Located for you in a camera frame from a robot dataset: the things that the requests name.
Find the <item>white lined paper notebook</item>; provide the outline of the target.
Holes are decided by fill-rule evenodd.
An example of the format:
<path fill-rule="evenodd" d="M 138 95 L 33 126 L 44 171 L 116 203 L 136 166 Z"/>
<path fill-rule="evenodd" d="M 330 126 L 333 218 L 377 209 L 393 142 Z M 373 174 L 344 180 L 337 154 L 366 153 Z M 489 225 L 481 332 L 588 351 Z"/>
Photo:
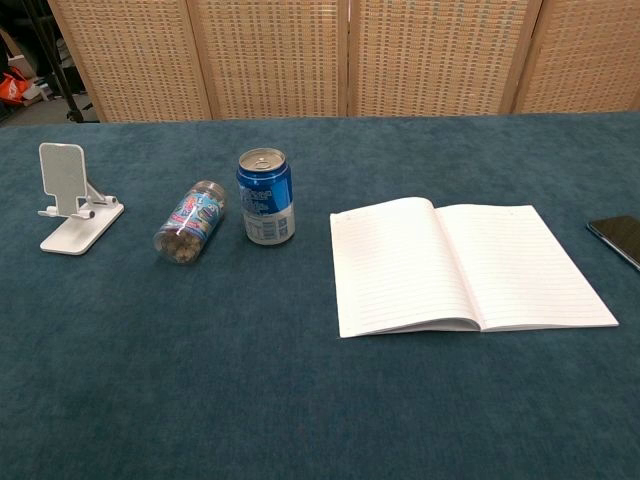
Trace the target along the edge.
<path fill-rule="evenodd" d="M 401 198 L 330 217 L 339 333 L 613 327 L 530 205 Z"/>

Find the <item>blue soda can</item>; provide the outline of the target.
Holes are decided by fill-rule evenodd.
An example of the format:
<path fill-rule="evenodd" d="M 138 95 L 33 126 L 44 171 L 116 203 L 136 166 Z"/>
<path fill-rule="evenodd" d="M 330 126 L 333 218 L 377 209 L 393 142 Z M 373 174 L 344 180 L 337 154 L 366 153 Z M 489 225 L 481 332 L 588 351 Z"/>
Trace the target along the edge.
<path fill-rule="evenodd" d="M 236 179 L 247 237 L 277 245 L 295 233 L 291 168 L 274 148 L 256 148 L 239 158 Z"/>

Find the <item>clear plastic snack jar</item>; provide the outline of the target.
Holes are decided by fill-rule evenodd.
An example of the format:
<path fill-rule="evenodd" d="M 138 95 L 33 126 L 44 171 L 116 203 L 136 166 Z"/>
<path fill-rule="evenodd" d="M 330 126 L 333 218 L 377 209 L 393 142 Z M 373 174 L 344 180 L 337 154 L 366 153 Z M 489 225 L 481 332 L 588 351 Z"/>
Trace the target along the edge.
<path fill-rule="evenodd" d="M 224 218 L 225 189 L 210 180 L 194 184 L 153 238 L 155 250 L 180 265 L 196 261 Z"/>

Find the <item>teal fabric table cloth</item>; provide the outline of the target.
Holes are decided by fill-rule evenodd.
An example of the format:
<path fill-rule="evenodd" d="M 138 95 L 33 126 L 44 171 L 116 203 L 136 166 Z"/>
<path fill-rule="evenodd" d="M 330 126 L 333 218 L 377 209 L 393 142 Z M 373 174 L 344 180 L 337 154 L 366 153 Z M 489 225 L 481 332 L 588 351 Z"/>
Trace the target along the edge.
<path fill-rule="evenodd" d="M 42 143 L 125 207 L 79 256 L 40 249 Z M 260 245 L 236 179 L 291 168 L 295 233 Z M 153 238 L 199 181 L 195 262 Z M 341 339 L 329 216 L 399 197 L 531 204 L 608 329 Z M 640 480 L 640 272 L 589 221 L 640 218 L 640 112 L 0 127 L 0 480 Z"/>

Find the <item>woven rattan folding screen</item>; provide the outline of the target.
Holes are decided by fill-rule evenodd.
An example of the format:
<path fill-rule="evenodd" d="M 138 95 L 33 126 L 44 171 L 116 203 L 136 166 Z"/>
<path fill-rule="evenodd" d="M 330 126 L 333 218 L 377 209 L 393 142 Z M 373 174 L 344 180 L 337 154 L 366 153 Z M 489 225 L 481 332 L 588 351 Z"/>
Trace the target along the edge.
<path fill-rule="evenodd" d="M 640 0 L 48 0 L 106 122 L 640 110 Z"/>

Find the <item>white folding phone stand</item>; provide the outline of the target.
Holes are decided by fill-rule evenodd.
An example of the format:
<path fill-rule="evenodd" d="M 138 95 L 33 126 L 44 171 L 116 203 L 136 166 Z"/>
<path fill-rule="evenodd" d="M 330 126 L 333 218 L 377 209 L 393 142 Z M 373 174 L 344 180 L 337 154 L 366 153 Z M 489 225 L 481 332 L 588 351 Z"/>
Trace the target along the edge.
<path fill-rule="evenodd" d="M 64 220 L 41 242 L 40 249 L 82 255 L 122 215 L 125 207 L 117 197 L 102 193 L 89 180 L 81 146 L 45 142 L 38 153 L 44 193 L 54 199 L 52 205 L 38 214 Z"/>

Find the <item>black smartphone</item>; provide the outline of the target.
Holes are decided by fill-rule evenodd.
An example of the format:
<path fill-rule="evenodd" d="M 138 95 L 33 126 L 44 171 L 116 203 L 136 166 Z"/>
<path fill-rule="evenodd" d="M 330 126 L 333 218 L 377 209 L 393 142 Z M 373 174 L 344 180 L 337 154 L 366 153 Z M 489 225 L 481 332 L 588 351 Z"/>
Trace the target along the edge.
<path fill-rule="evenodd" d="M 640 272 L 640 220 L 623 215 L 593 220 L 587 228 Z"/>

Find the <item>black tripod stand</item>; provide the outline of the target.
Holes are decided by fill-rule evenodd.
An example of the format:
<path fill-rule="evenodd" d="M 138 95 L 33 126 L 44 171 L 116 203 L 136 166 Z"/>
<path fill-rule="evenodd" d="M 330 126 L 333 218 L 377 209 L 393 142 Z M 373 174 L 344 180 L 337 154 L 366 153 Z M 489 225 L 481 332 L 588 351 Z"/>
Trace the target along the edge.
<path fill-rule="evenodd" d="M 61 66 L 56 44 L 55 17 L 47 13 L 47 7 L 44 5 L 43 0 L 21 0 L 21 2 L 44 51 L 45 57 L 52 68 L 52 73 L 60 93 L 67 104 L 67 119 L 74 123 L 93 123 L 93 120 L 86 120 L 84 118 L 82 110 L 73 98 L 72 89 Z"/>

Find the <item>orange bag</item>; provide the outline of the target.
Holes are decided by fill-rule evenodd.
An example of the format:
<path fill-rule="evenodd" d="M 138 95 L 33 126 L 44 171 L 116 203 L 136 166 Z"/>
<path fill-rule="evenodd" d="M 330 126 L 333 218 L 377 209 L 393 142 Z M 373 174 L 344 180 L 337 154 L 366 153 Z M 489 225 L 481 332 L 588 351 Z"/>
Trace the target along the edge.
<path fill-rule="evenodd" d="M 10 66 L 8 70 L 0 72 L 0 101 L 11 105 L 20 105 L 23 94 L 31 84 L 22 72 Z"/>

